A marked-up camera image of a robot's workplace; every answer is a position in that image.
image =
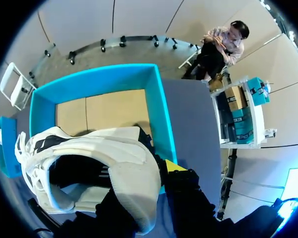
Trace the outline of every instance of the blue shoebox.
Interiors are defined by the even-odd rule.
[[[249,144],[254,139],[254,130],[252,124],[248,127],[236,129],[236,141],[238,144]]]
[[[252,117],[249,107],[232,112],[233,121],[236,129],[246,128],[252,125]]]
[[[270,102],[269,96],[265,97],[263,88],[264,82],[258,78],[252,78],[247,81],[248,88],[252,94],[254,105],[258,106]]]
[[[0,129],[2,133],[2,145],[0,145],[0,170],[8,178],[21,176],[21,165],[14,154],[14,145],[16,143],[16,120],[1,117]]]

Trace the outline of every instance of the blue cardboard box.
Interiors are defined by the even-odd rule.
[[[253,125],[248,127],[236,129],[236,141],[238,144],[248,144],[254,139]]]
[[[252,94],[254,105],[258,106],[270,102],[269,96],[265,97],[263,88],[264,82],[258,78],[252,78],[247,81],[248,88]]]
[[[56,125],[56,105],[106,93],[145,90],[156,154],[177,164],[171,122],[160,74],[155,64],[111,65],[70,74],[34,90],[30,136]]]
[[[2,132],[2,145],[0,145],[0,170],[8,178],[21,176],[21,165],[14,154],[14,145],[16,143],[16,120],[1,117],[0,129]]]
[[[236,129],[246,128],[252,125],[252,117],[249,107],[232,112]]]

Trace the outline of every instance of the concrete floor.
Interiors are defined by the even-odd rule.
[[[154,63],[158,65],[162,78],[180,79],[185,68],[178,69],[178,66],[194,51],[195,48],[189,48],[186,44],[179,44],[178,49],[173,50],[171,42],[161,42],[160,46],[155,48],[153,42],[150,41],[132,41],[127,42],[125,48],[120,48],[119,46],[107,47],[105,53],[102,53],[99,47],[90,48],[78,54],[75,58],[75,65],[71,65],[67,57],[61,56],[57,48],[55,48],[51,52],[50,58],[46,57],[39,63],[35,71],[35,82],[40,87],[60,77],[78,71],[123,63]],[[16,112],[18,110],[13,108],[0,92],[0,117],[10,117]],[[227,150],[222,150],[221,154],[223,170],[227,162]],[[13,207],[17,209],[18,202],[15,195],[11,192],[8,178],[1,172],[0,180],[7,197],[11,199]]]

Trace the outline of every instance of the cardboard bottom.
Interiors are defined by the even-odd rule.
[[[144,89],[107,93],[56,105],[56,125],[71,136],[136,124],[152,137]]]

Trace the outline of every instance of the person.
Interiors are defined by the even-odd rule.
[[[196,79],[214,79],[225,65],[232,66],[244,52],[243,40],[249,36],[248,26],[242,21],[234,21],[230,28],[217,27],[209,31],[201,40],[201,53],[194,60],[182,79],[190,79],[193,69],[199,66]]]

